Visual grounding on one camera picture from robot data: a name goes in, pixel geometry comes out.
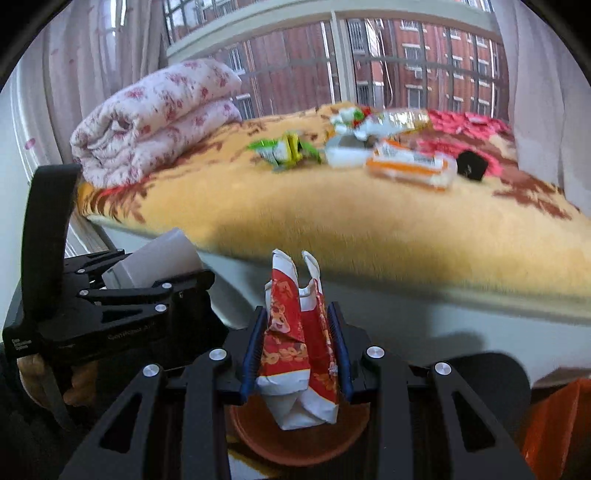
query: silver screw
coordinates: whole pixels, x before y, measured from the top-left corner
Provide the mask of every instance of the silver screw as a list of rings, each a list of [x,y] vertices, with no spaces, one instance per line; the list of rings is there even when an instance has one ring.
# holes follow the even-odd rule
[[[144,376],[145,377],[155,377],[160,372],[160,367],[158,365],[149,364],[144,367]]]
[[[449,375],[452,373],[452,368],[445,362],[439,362],[438,364],[435,364],[435,371],[439,375]]]
[[[386,352],[380,346],[371,346],[367,349],[367,354],[371,358],[382,358]]]
[[[214,348],[211,352],[209,352],[209,358],[212,360],[224,360],[227,355],[228,353],[223,348]]]

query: red plastic bag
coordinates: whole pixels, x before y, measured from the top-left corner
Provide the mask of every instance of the red plastic bag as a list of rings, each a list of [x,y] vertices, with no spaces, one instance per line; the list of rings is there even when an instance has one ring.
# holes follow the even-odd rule
[[[579,379],[534,405],[521,453],[538,480],[559,480],[591,439],[591,380]]]

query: yellow mattress cover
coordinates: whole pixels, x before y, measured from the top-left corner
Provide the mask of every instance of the yellow mattress cover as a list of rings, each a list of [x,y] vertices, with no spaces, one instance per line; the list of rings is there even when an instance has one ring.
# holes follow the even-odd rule
[[[321,147],[330,115],[348,105],[225,125],[138,184],[83,183],[78,209],[149,235],[178,227],[204,251],[245,260],[270,262],[274,248],[297,259],[305,249],[332,274],[591,299],[591,220],[520,172],[506,138],[479,146],[499,158],[501,177],[458,177],[445,192],[362,168],[274,173],[246,148],[286,131]]]

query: sheer curtain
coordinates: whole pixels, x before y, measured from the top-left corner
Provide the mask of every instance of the sheer curtain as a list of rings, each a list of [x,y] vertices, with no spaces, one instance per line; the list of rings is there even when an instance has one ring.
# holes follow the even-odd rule
[[[591,216],[591,86],[554,31],[521,0],[492,0],[509,67],[519,168]]]
[[[61,159],[70,136],[97,105],[159,68],[161,0],[74,0],[48,25],[44,84]]]

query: brick building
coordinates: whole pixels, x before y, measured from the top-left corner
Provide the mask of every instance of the brick building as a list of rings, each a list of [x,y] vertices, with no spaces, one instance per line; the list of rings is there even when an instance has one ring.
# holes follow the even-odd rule
[[[255,0],[163,0],[171,42]],[[490,9],[488,0],[456,0]],[[479,112],[507,119],[502,46],[471,33],[413,20],[348,21],[358,103]],[[273,32],[214,55],[238,72],[244,118],[340,101],[328,22]]]

